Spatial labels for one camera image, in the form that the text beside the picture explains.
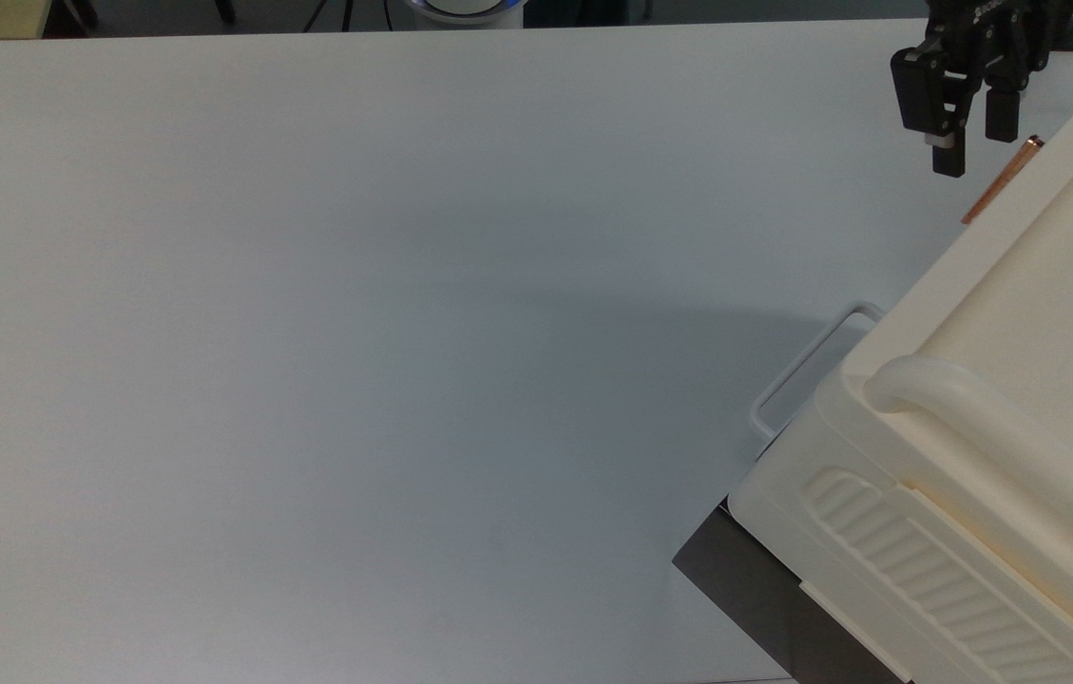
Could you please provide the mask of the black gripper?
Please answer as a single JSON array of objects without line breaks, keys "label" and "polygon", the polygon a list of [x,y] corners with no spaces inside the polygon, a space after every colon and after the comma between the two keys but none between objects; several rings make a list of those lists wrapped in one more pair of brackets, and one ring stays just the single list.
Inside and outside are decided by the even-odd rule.
[{"label": "black gripper", "polygon": [[923,42],[892,54],[890,72],[901,122],[931,147],[932,172],[950,178],[966,173],[966,129],[981,84],[980,72],[956,64],[954,50],[974,28],[1014,45],[987,58],[984,82],[985,139],[1013,143],[1020,136],[1020,105],[1039,53],[1073,52],[1073,1],[928,1]]}]

